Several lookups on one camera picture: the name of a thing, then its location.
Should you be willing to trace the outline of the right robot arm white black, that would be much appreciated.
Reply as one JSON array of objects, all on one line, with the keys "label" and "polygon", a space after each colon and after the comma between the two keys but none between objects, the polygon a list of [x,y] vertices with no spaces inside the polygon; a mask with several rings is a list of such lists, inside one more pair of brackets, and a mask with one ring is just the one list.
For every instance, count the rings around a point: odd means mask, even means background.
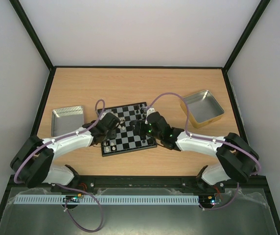
[{"label": "right robot arm white black", "polygon": [[212,156],[217,164],[204,166],[196,176],[196,185],[203,191],[223,181],[246,183],[260,170],[258,154],[238,134],[211,137],[171,127],[159,112],[149,109],[145,118],[130,122],[134,134],[153,137],[162,147],[176,151],[192,151]]}]

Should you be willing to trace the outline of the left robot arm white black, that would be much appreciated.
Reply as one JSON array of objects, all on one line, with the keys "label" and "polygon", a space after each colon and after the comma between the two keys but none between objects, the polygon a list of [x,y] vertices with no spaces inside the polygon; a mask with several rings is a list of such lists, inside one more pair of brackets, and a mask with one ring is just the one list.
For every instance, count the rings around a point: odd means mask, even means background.
[{"label": "left robot arm white black", "polygon": [[29,137],[10,163],[15,171],[14,182],[24,183],[28,188],[41,183],[67,186],[74,179],[74,170],[69,166],[54,165],[53,161],[79,148],[103,142],[119,125],[116,115],[103,113],[97,120],[64,135],[46,139]]}]

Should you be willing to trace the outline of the row of black chess pieces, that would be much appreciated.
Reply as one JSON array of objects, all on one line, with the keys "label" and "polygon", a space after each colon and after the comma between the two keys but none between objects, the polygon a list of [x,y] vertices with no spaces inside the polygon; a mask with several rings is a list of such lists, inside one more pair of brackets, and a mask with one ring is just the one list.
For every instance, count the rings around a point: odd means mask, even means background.
[{"label": "row of black chess pieces", "polygon": [[140,103],[134,106],[134,112],[136,119],[142,119],[146,117],[145,105]]}]

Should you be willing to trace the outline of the pile of white chess pieces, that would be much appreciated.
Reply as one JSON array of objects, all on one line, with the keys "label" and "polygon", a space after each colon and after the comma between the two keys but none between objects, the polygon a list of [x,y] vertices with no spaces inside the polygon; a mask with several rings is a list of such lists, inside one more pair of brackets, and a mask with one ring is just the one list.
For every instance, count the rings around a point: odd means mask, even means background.
[{"label": "pile of white chess pieces", "polygon": [[119,124],[118,128],[122,129],[122,130],[125,130],[125,126],[126,126],[125,118],[124,117],[120,117],[119,120],[120,120],[120,124]]}]

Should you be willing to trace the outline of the black grey chessboard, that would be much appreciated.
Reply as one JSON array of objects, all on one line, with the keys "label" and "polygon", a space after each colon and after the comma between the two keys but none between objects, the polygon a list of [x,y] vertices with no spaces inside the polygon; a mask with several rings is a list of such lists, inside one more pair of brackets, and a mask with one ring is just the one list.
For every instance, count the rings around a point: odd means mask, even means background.
[{"label": "black grey chessboard", "polygon": [[[104,112],[113,113],[118,118],[124,117],[126,126],[125,126],[125,130],[119,128],[116,129],[117,137],[115,139],[107,140],[108,141],[107,146],[104,146],[103,144],[104,142],[101,143],[101,152],[103,157],[157,147],[157,143],[153,137],[150,136],[141,137],[133,134],[132,128],[130,126],[130,121],[138,120],[136,119],[135,116],[134,106],[140,103],[144,104],[145,107],[147,106],[146,102],[139,102],[139,103],[127,104],[127,105],[121,105],[115,107],[107,107],[104,109]],[[115,151],[112,150],[113,147],[111,146],[112,141],[115,142],[115,145],[113,145],[116,147]],[[106,147],[109,147],[111,151],[106,152],[105,151]]]}]

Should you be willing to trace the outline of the silver metal tin lid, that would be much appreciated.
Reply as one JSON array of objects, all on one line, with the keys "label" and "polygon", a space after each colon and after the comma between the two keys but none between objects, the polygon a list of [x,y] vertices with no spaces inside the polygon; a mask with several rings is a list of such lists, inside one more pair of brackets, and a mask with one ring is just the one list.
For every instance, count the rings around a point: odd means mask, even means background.
[{"label": "silver metal tin lid", "polygon": [[53,109],[51,113],[51,136],[72,132],[84,124],[84,107],[71,106]]}]

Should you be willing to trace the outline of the gold metal tin box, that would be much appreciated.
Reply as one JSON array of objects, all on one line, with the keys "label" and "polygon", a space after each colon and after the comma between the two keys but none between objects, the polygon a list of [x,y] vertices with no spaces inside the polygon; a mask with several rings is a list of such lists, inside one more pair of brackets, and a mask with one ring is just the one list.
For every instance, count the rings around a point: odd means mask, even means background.
[{"label": "gold metal tin box", "polygon": [[222,118],[225,111],[209,90],[183,98],[181,108],[194,128],[201,128]]}]

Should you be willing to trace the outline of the black aluminium frame rail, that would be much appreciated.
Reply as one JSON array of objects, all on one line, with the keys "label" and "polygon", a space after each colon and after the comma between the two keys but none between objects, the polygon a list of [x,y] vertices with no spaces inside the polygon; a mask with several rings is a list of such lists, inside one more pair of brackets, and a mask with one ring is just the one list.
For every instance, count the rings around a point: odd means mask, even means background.
[{"label": "black aluminium frame rail", "polygon": [[74,179],[67,185],[69,188],[84,189],[96,193],[105,188],[166,188],[194,194],[223,193],[226,188],[235,188],[234,180],[220,181],[214,186],[207,186],[198,176],[89,176],[75,174]]}]

